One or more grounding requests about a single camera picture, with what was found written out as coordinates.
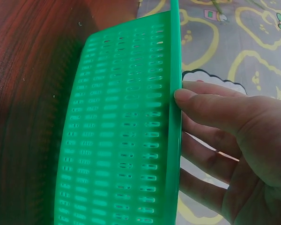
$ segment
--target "green plastic basket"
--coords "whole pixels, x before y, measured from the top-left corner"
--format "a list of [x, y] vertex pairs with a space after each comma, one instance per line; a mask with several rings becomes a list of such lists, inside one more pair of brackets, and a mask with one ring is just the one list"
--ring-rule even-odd
[[180, 169], [178, 1], [91, 35], [63, 131], [55, 225], [173, 225]]

